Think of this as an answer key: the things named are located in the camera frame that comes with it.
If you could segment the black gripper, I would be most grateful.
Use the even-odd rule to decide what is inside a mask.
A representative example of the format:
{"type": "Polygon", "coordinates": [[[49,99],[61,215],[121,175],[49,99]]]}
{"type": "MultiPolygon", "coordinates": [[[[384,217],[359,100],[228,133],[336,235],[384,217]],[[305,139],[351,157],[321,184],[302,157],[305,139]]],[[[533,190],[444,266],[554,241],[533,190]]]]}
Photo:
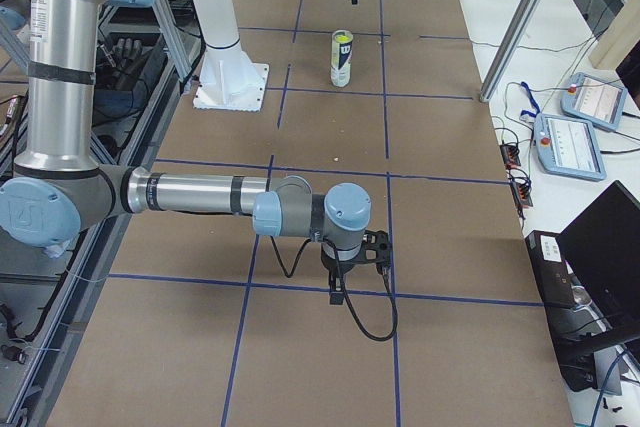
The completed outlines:
{"type": "Polygon", "coordinates": [[[358,252],[354,252],[354,256],[351,258],[347,258],[347,254],[347,251],[338,250],[338,258],[335,258],[334,249],[328,243],[322,244],[321,262],[329,272],[330,305],[342,305],[345,301],[344,275],[355,266],[376,262],[376,250],[368,244],[362,244],[358,252]]]}

